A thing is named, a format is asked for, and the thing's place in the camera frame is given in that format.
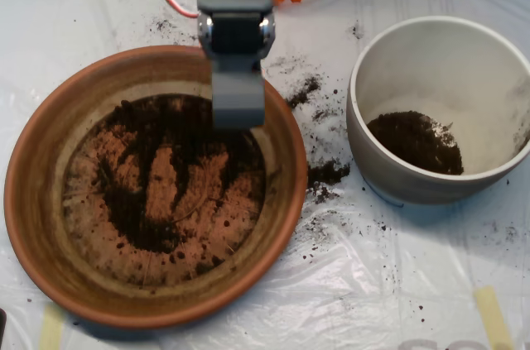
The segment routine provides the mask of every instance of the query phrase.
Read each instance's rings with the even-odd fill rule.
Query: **soil residue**
[[[464,172],[455,138],[447,127],[424,114],[413,111],[384,114],[371,121],[368,128],[384,147],[409,164],[438,174]]]
[[[186,96],[177,105],[175,108],[175,99],[171,96],[134,103],[122,101],[100,128],[114,130],[119,127],[135,134],[118,158],[118,165],[127,160],[137,165],[136,188],[131,190],[130,186],[120,183],[118,168],[113,168],[103,158],[99,162],[99,189],[104,193],[109,220],[120,235],[136,248],[152,252],[172,252],[179,243],[186,241],[187,234],[179,233],[173,218],[148,216],[147,189],[152,180],[153,161],[162,144],[171,145],[171,165],[178,178],[170,214],[188,190],[191,167],[202,166],[223,151],[229,153],[221,179],[223,191],[241,172],[264,172],[263,156],[256,153],[259,147],[250,132],[213,129],[209,100]]]
[[[318,89],[320,89],[320,76],[312,75],[306,78],[302,89],[286,101],[287,105],[294,110],[299,104],[307,103],[309,101],[308,95]]]
[[[336,161],[327,161],[324,165],[313,166],[307,165],[307,188],[316,189],[319,183],[335,185],[342,178],[349,175],[349,165],[335,167]]]

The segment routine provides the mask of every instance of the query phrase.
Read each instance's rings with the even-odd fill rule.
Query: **spilled soil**
[[[307,77],[302,88],[286,100],[287,105],[294,110],[299,104],[307,103],[309,101],[308,95],[318,89],[320,89],[320,76]]]
[[[307,188],[316,189],[319,183],[335,185],[347,175],[349,175],[349,165],[337,166],[335,160],[318,166],[307,165]]]

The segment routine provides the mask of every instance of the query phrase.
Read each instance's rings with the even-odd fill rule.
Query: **terracotta pot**
[[[62,203],[70,158],[94,124],[121,100],[165,93],[211,98],[210,64],[199,49],[130,50],[80,71],[36,110],[12,153],[4,208],[18,260],[46,295],[84,319],[121,328],[160,328],[210,314],[267,271],[300,217],[306,191],[303,141],[290,109],[265,84],[265,125],[253,129],[265,160],[265,200],[240,248],[213,270],[156,290],[94,268],[65,223]],[[146,276],[157,268],[148,264]]]

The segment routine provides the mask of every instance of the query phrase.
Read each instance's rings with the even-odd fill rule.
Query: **robotic arm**
[[[260,60],[275,38],[272,0],[197,0],[199,40],[212,61],[214,125],[250,128],[264,121]]]

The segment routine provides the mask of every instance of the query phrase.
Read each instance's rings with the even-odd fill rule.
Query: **clay pot rim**
[[[48,109],[52,108],[55,101],[69,87],[74,86],[83,77],[90,75],[96,70],[101,70],[107,65],[114,65],[122,60],[171,52],[182,52],[197,56],[204,55],[200,48],[192,46],[148,46],[111,55],[91,64],[90,66],[71,76],[56,90],[54,90],[31,115],[30,120],[22,130],[22,133],[17,140],[17,144],[13,149],[9,165],[7,167],[6,181],[4,186],[4,213],[7,234],[11,241],[13,250],[15,251],[17,258],[26,273],[39,287],[39,289],[42,290],[42,292],[44,292],[48,297],[50,297],[50,299],[55,301],[63,308],[71,311],[83,319],[91,320],[100,324],[111,325],[116,328],[164,328],[175,324],[182,324],[206,316],[207,314],[211,314],[216,310],[221,309],[229,302],[237,299],[252,285],[254,285],[265,274],[265,272],[267,272],[267,270],[283,252],[283,249],[288,244],[298,222],[300,210],[305,198],[306,180],[300,180],[300,178],[306,178],[306,149],[304,147],[298,124],[289,110],[289,107],[285,104],[282,96],[267,81],[265,81],[265,87],[267,88],[268,92],[270,92],[273,102],[280,108],[282,115],[287,121],[290,133],[292,134],[292,145],[296,156],[296,179],[293,192],[294,197],[287,210],[281,231],[273,240],[272,245],[267,250],[267,253],[258,261],[258,263],[252,266],[250,271],[245,276],[241,277],[239,281],[237,281],[233,286],[229,287],[226,291],[219,293],[214,297],[207,299],[206,301],[202,301],[199,304],[194,304],[186,309],[150,317],[113,315],[94,310],[89,306],[82,305],[75,299],[64,295],[60,290],[57,290],[53,285],[49,284],[46,278],[42,276],[35,268],[31,257],[27,254],[27,250],[24,247],[24,239],[21,237],[21,234],[18,230],[16,224],[17,217],[14,213],[14,203],[17,196],[14,194],[12,183],[14,182],[18,171],[17,167],[21,164],[19,161],[21,151],[26,147],[32,147],[32,145],[28,143],[28,133],[31,132],[36,122],[41,119],[41,115]]]

